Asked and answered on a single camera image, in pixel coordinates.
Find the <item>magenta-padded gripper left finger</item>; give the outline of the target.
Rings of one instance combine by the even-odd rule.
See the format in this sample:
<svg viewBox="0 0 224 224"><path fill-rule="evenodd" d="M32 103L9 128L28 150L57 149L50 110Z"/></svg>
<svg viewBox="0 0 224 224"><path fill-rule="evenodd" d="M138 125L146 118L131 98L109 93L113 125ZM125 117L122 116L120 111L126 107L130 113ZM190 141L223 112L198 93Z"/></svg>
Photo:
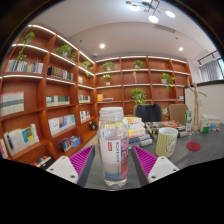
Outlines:
<svg viewBox="0 0 224 224"><path fill-rule="evenodd" d="M91 145L70 157L61 156L47 171L67 181L84 187L95 157L95 146Z"/></svg>

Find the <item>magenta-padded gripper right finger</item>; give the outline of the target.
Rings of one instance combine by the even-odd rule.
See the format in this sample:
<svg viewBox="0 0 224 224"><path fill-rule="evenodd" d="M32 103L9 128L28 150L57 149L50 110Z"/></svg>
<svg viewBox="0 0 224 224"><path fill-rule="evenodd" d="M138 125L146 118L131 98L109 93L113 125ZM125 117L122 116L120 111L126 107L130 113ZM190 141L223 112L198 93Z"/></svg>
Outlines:
<svg viewBox="0 0 224 224"><path fill-rule="evenodd" d="M168 158L156 157L138 146L133 146L132 157L141 184L152 183L179 170Z"/></svg>

